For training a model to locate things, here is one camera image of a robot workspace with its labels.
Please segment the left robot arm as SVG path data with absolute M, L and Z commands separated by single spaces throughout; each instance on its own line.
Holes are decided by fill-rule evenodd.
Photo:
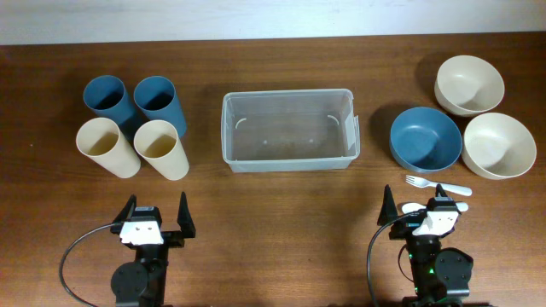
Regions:
M 132 195 L 113 220 L 110 232 L 135 252 L 135 259 L 121 264 L 111 278 L 117 306 L 162 306 L 165 299 L 168 253 L 196 237 L 187 196 L 181 194 L 177 212 L 179 230 L 160 229 L 162 217 L 156 206 L 138 206 Z

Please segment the blue bowl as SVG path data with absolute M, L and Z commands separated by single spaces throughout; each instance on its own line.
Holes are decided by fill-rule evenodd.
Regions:
M 462 134 L 445 113 L 430 107 L 413 107 L 392 122 L 389 148 L 405 169 L 432 173 L 448 169 L 462 153 Z

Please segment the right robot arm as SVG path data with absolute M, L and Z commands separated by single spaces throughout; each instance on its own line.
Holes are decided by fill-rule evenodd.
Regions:
M 403 306 L 461 306 L 470 294 L 473 258 L 456 248 L 443 248 L 440 240 L 455 230 L 468 204 L 456 202 L 437 186 L 426 205 L 406 203 L 398 214 L 392 191 L 385 186 L 377 225 L 390 229 L 390 240 L 403 240 L 409 254 L 414 297 L 402 299 Z

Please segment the cream bowl back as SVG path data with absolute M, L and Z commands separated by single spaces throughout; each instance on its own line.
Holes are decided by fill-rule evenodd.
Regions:
M 472 55 L 457 55 L 440 66 L 434 94 L 449 113 L 472 117 L 499 105 L 505 95 L 505 84 L 489 62 Z

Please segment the cream bowl front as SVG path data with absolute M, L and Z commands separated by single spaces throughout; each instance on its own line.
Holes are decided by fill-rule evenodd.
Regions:
M 528 172 L 537 158 L 531 132 L 503 113 L 483 113 L 473 118 L 463 135 L 462 160 L 475 174 L 503 180 Z

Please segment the cream bowl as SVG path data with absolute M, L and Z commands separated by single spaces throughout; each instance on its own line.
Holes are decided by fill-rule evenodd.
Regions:
M 475 174 L 503 180 L 528 172 L 537 158 L 531 132 L 503 113 L 483 113 L 473 118 L 463 135 L 462 160 Z
M 472 55 L 457 55 L 440 66 L 434 94 L 449 113 L 472 117 L 499 105 L 505 95 L 505 84 L 489 62 Z

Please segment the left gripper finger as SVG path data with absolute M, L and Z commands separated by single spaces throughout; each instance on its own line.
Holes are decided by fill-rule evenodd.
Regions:
M 127 221 L 132 216 L 132 212 L 134 212 L 134 209 L 137 206 L 137 197 L 132 194 L 127 203 L 124 205 L 124 207 L 121 209 L 119 214 L 116 216 L 116 218 L 113 220 L 113 223 L 123 223 Z
M 182 192 L 180 197 L 180 204 L 177 214 L 177 223 L 180 227 L 180 231 L 183 234 L 194 234 L 195 224 L 191 217 L 188 207 L 187 195 Z

